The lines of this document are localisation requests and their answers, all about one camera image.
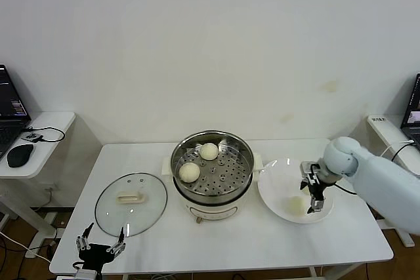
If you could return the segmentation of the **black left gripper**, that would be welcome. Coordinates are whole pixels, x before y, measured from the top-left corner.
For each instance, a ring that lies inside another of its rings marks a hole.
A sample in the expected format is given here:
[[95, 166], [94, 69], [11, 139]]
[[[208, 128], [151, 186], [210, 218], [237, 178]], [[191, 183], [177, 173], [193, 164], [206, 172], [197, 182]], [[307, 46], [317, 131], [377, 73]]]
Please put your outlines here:
[[76, 238], [76, 247], [79, 251], [79, 259], [83, 261], [82, 268], [85, 270], [102, 270], [104, 264], [114, 260], [114, 254], [121, 254], [125, 250], [125, 232], [121, 228], [117, 243], [112, 247], [109, 245], [99, 245], [88, 242], [88, 236], [94, 226], [92, 222], [82, 235]]

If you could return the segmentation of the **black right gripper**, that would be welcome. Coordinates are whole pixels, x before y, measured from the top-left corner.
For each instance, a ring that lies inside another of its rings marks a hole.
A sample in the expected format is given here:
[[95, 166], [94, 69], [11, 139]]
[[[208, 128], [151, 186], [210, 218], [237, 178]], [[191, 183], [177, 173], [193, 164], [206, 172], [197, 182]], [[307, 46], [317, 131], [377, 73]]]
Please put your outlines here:
[[310, 206], [307, 210], [307, 214], [320, 212], [324, 207], [324, 190], [325, 185], [322, 181], [319, 181], [316, 175], [308, 174], [307, 177], [302, 178], [300, 183], [300, 190], [302, 191], [308, 186], [308, 190], [311, 194]]

